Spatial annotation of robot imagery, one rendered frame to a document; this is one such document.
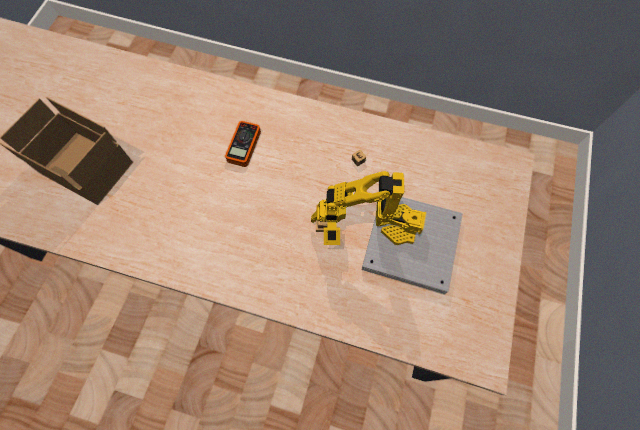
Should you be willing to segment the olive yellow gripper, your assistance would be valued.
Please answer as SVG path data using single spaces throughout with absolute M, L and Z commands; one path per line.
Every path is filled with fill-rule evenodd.
M 327 228 L 324 228 L 324 245 L 340 245 L 340 228 L 336 228 L 336 223 L 346 218 L 346 208 L 341 209 L 338 206 L 338 221 L 327 221 Z M 325 222 L 325 206 L 324 200 L 317 205 L 317 210 L 311 216 L 311 222 Z

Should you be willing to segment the orange digital multimeter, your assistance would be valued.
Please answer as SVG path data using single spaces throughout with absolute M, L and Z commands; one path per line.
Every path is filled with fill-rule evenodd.
M 227 162 L 247 167 L 260 133 L 259 125 L 240 121 L 225 154 Z

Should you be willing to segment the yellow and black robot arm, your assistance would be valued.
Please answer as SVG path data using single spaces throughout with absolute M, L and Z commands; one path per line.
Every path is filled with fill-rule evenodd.
M 376 182 L 379 182 L 379 192 L 368 193 L 367 189 Z M 356 181 L 329 186 L 324 200 L 325 221 L 338 221 L 338 206 L 345 209 L 366 202 L 377 202 L 376 226 L 390 224 L 382 227 L 381 233 L 394 245 L 413 244 L 416 233 L 422 228 L 424 212 L 412 210 L 405 204 L 399 205 L 403 194 L 404 174 L 398 172 L 390 177 L 387 171 L 382 171 Z

